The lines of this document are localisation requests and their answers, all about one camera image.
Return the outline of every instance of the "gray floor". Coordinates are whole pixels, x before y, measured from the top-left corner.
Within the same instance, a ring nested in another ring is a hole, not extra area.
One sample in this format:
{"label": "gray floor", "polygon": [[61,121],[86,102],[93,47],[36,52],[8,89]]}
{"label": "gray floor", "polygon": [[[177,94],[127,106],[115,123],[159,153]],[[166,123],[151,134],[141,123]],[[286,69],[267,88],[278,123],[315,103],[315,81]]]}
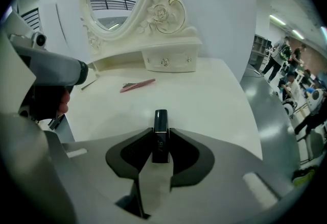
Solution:
{"label": "gray floor", "polygon": [[300,155],[291,122],[272,88],[248,65],[240,82],[258,127],[263,161],[286,177],[300,167]]}

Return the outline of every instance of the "white tabletop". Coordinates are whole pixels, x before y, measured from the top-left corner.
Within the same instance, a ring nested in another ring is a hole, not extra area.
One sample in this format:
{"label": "white tabletop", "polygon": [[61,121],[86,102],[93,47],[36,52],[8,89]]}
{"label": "white tabletop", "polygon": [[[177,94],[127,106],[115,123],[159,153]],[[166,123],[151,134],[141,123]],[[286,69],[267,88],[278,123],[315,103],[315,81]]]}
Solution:
{"label": "white tabletop", "polygon": [[[155,78],[120,93],[124,83]],[[168,111],[169,127],[237,144],[262,159],[259,133],[247,98],[220,59],[198,58],[197,71],[147,71],[143,65],[108,70],[68,104],[76,141],[111,137],[153,127],[154,112]]]}

